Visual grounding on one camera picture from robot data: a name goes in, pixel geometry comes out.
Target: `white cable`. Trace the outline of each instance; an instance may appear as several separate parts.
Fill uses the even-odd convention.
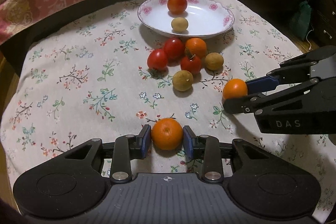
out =
[[[310,30],[310,31],[307,33],[307,35],[306,35],[306,40],[307,40],[307,42],[308,42],[309,45],[310,45],[310,47],[309,47],[309,49],[308,49],[309,52],[311,51],[311,43],[310,43],[309,40],[308,40],[308,35],[309,35],[309,33],[310,33],[311,31],[313,31],[313,30],[314,30],[314,28],[313,28],[312,30]]]

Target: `floral tablecloth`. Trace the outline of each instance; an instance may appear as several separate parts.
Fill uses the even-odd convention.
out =
[[[112,142],[138,134],[144,124],[172,117],[197,135],[213,135],[221,142],[243,138],[314,174],[322,186],[314,216],[325,221],[336,198],[336,151],[327,135],[261,134],[252,114],[227,115],[221,104],[221,90],[229,79],[264,76],[300,51],[244,4],[216,0],[236,19],[233,30],[207,41],[209,52],[223,55],[224,69],[203,69],[191,92],[177,93],[172,75],[179,65],[172,64],[163,74],[147,71],[147,56],[165,38],[141,25],[137,9],[143,1],[87,15],[28,52],[0,129],[11,185],[24,171],[90,138]],[[225,175],[231,175],[229,161],[223,163]],[[134,174],[193,172],[200,165],[186,162],[183,149],[164,153],[154,147],[145,160],[132,161]]]

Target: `drawer handle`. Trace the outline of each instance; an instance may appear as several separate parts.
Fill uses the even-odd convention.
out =
[[[323,33],[326,33],[327,35],[329,35],[329,39],[333,38],[326,30],[323,30]]]

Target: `round black disc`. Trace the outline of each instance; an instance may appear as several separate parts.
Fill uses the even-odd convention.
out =
[[[312,175],[236,172],[228,184],[231,197],[243,210],[268,219],[290,219],[312,213],[320,185]]]
[[[103,197],[105,181],[91,167],[50,167],[40,172],[29,170],[15,182],[14,197],[24,213],[47,219],[68,218],[89,210]]]

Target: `orange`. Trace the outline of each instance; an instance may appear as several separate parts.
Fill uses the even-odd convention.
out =
[[[186,51],[189,51],[191,55],[196,54],[199,58],[203,58],[207,55],[207,44],[200,38],[190,38],[185,43]]]
[[[173,118],[164,118],[155,123],[152,128],[153,143],[162,150],[173,150],[183,140],[181,125]]]
[[[247,95],[247,85],[241,79],[231,79],[223,89],[223,98],[240,98]]]

